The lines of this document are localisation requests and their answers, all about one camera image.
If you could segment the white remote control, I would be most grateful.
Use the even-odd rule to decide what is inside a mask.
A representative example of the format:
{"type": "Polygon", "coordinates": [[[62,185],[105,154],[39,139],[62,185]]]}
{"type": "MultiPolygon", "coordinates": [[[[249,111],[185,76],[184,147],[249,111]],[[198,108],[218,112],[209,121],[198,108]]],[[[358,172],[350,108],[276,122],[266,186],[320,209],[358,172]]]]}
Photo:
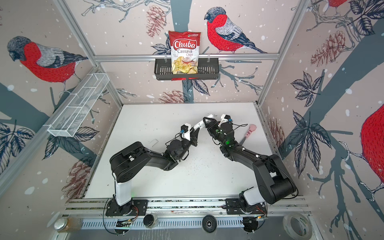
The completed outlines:
{"type": "MultiPolygon", "coordinates": [[[[208,115],[206,116],[206,118],[210,118],[212,119],[214,115],[208,115]]],[[[205,123],[203,120],[201,120],[200,122],[198,122],[197,124],[194,125],[194,130],[197,130],[197,129],[202,129],[202,128],[205,128],[205,123]]]]}

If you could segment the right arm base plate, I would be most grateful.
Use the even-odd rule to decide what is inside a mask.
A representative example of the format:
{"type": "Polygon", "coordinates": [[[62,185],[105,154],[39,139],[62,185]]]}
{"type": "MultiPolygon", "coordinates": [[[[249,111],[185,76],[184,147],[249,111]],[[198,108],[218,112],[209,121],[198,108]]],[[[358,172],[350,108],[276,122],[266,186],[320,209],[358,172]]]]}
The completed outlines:
{"type": "Polygon", "coordinates": [[[264,203],[248,205],[240,199],[225,199],[224,209],[227,215],[266,215],[267,208],[264,203]]]}

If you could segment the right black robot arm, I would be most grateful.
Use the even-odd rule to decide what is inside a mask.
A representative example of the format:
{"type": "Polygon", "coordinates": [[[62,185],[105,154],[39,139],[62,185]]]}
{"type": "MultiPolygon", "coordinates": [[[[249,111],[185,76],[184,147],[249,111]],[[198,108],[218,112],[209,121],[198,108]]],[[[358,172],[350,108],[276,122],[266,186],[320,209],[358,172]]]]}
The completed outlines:
{"type": "Polygon", "coordinates": [[[289,175],[288,170],[278,155],[261,155],[252,152],[235,139],[235,130],[229,117],[219,123],[209,117],[203,123],[210,136],[220,143],[220,150],[225,158],[240,163],[254,171],[257,185],[239,194],[240,209],[248,214],[258,204],[274,204],[298,189],[289,175]]]}

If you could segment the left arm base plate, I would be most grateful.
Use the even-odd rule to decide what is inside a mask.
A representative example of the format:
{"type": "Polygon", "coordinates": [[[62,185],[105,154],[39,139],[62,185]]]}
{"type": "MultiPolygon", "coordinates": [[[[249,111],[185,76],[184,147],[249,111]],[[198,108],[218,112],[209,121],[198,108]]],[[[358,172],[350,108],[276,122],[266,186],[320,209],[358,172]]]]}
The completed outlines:
{"type": "Polygon", "coordinates": [[[132,199],[127,204],[119,206],[115,199],[107,203],[105,215],[108,217],[122,217],[122,216],[145,216],[148,200],[132,199]]]}

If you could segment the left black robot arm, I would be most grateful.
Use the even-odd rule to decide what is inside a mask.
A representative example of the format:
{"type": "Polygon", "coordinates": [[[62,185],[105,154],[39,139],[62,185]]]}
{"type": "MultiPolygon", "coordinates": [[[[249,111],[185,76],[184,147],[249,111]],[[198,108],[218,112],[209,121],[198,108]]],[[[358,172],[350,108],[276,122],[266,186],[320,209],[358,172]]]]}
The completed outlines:
{"type": "Polygon", "coordinates": [[[198,145],[199,130],[190,133],[190,138],[174,138],[163,153],[154,152],[135,142],[110,158],[112,176],[115,180],[115,194],[107,204],[106,215],[127,216],[137,205],[134,203],[131,180],[144,168],[155,167],[170,171],[189,155],[190,146],[198,145]]]}

